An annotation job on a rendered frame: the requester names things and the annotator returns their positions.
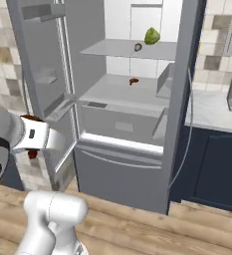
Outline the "glass fridge shelf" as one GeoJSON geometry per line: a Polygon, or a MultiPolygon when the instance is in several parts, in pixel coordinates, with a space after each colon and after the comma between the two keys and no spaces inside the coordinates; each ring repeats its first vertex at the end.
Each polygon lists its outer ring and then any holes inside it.
{"type": "Polygon", "coordinates": [[[104,39],[82,51],[82,54],[174,61],[176,43],[157,42],[154,45],[145,45],[143,41],[104,39]],[[137,43],[142,45],[138,52],[134,50],[137,43]]]}
{"type": "Polygon", "coordinates": [[[80,100],[107,104],[110,109],[157,117],[163,109],[169,107],[169,99],[155,95],[156,79],[137,79],[137,83],[130,85],[129,76],[106,74],[87,90],[80,100]]]}

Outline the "dark blue cupboard door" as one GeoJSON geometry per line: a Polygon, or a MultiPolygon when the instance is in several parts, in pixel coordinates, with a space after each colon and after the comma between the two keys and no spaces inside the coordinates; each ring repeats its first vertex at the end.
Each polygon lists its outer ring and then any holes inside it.
{"type": "Polygon", "coordinates": [[[232,135],[211,135],[208,138],[193,197],[232,208],[232,135]]]}

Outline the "dark blue base cupboard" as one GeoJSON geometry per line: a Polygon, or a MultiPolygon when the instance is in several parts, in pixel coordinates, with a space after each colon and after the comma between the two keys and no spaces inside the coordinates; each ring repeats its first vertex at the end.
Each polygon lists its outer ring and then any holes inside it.
{"type": "Polygon", "coordinates": [[[187,157],[171,187],[170,200],[232,211],[232,133],[192,129],[187,157]]]}
{"type": "Polygon", "coordinates": [[[24,190],[24,185],[18,172],[15,157],[13,154],[10,155],[7,168],[2,178],[2,184],[20,191],[24,190]]]}

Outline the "grey fridge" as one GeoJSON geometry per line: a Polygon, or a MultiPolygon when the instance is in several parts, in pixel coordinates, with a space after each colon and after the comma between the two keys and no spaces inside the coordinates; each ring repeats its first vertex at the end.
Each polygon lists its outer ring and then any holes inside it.
{"type": "Polygon", "coordinates": [[[206,0],[6,0],[35,116],[79,191],[165,213],[206,0]]]}

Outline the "grey freezer drawer front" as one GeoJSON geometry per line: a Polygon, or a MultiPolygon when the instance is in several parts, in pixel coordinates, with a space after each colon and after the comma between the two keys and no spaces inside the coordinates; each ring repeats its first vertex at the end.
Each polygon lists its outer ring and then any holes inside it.
{"type": "Polygon", "coordinates": [[[78,141],[74,148],[80,192],[118,204],[162,213],[162,169],[117,165],[92,158],[81,150],[119,162],[161,166],[161,156],[158,153],[83,140],[78,141]]]}

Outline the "grey fridge door bin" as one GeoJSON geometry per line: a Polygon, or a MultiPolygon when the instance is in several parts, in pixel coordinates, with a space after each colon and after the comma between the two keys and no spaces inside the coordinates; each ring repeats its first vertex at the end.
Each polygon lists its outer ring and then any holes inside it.
{"type": "Polygon", "coordinates": [[[164,108],[152,132],[153,139],[164,138],[167,124],[168,108],[164,108]]]}
{"type": "Polygon", "coordinates": [[[44,110],[45,121],[58,122],[75,103],[76,96],[74,94],[61,94],[44,110]]]}
{"type": "Polygon", "coordinates": [[[51,85],[58,80],[55,69],[43,68],[34,75],[37,84],[51,85]]]}
{"type": "Polygon", "coordinates": [[[46,22],[64,17],[66,11],[64,4],[49,3],[22,7],[22,14],[24,20],[46,22]]]}

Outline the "green leafy vegetable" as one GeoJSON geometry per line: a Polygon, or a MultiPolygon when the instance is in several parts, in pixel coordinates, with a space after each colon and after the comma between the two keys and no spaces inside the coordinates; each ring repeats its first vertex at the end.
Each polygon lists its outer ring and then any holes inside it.
{"type": "Polygon", "coordinates": [[[144,43],[146,45],[154,45],[160,40],[160,34],[153,28],[150,27],[144,36],[144,43]]]}

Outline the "translucent fridge crisper drawer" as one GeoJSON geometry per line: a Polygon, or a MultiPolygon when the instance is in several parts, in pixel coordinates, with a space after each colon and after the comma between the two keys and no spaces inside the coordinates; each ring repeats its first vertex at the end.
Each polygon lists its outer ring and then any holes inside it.
{"type": "Polygon", "coordinates": [[[82,113],[86,132],[149,144],[164,143],[164,138],[152,138],[161,113],[157,117],[147,116],[95,102],[83,104],[82,113]]]}

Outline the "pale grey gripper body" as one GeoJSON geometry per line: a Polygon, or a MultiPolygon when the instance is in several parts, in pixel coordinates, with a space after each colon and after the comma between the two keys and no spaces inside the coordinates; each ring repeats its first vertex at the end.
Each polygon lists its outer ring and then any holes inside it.
{"type": "Polygon", "coordinates": [[[55,129],[50,128],[46,149],[63,150],[65,148],[65,137],[55,129]]]}

